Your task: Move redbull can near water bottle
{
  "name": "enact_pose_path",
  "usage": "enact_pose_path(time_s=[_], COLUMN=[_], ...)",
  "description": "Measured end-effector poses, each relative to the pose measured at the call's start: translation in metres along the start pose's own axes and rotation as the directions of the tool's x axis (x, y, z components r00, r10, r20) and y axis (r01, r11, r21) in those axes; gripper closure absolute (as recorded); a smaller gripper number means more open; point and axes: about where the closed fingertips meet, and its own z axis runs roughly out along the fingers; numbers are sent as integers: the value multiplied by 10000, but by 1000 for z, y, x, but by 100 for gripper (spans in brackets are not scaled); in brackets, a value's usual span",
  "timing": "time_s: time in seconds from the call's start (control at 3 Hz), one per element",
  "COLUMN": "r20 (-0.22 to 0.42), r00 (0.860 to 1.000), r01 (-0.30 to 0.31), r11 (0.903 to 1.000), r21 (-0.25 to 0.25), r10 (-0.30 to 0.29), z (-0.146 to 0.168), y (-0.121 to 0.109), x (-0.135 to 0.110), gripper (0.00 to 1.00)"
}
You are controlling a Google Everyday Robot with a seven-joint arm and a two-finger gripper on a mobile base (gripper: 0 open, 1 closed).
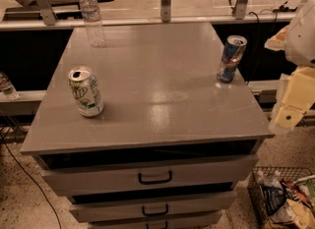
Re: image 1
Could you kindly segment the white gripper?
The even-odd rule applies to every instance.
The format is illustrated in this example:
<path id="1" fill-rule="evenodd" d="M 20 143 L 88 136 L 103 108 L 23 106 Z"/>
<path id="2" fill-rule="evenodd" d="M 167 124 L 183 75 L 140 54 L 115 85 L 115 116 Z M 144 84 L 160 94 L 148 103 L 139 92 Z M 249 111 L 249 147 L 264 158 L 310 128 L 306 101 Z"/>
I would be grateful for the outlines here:
<path id="1" fill-rule="evenodd" d="M 284 50 L 285 58 L 297 66 L 290 75 L 281 74 L 269 130 L 275 135 L 291 132 L 315 103 L 315 0 L 308 0 L 288 27 L 268 38 L 264 47 Z"/>

